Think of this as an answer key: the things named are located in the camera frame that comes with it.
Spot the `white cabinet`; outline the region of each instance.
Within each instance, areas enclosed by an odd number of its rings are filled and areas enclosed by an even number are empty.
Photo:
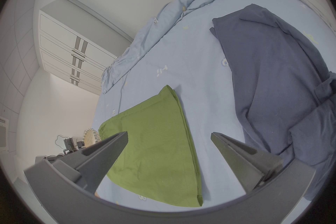
[[[39,12],[39,46],[46,71],[100,94],[103,71],[130,42],[68,0]]]

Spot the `bed sheet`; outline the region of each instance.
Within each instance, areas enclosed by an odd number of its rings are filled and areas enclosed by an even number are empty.
[[[235,113],[231,70],[218,40],[209,31],[212,19],[257,4],[267,8],[319,49],[329,70],[336,71],[336,37],[300,0],[215,0],[184,16],[106,94],[99,97],[93,129],[114,115],[158,94],[165,85],[178,95],[194,140],[202,176],[204,204],[183,208],[131,193],[104,177],[97,189],[107,201],[148,211],[189,211],[219,205],[245,194],[210,140],[220,132],[244,142]]]

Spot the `green folded cloth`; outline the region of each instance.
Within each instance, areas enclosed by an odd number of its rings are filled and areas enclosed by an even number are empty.
[[[99,128],[102,139],[128,132],[128,144],[108,178],[138,195],[166,204],[200,207],[201,175],[189,127],[175,91],[158,95],[110,118]]]

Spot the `navy blue garment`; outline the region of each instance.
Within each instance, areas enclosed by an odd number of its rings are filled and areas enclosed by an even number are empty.
[[[232,71],[236,114],[245,142],[313,166],[311,200],[336,151],[336,74],[297,29],[251,4],[212,20]]]

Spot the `blue bed sheet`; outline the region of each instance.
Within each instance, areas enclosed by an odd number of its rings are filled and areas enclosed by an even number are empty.
[[[134,67],[101,94],[92,127],[171,86],[184,110],[194,140],[202,176],[204,204],[212,207],[245,194],[237,178],[210,140],[220,132],[244,142],[235,113],[232,74],[218,40],[209,31],[212,19],[257,4],[306,35],[328,68],[336,70],[336,37],[299,0],[214,0],[183,16]],[[97,189],[107,201],[148,211],[186,211],[131,193],[105,177]]]

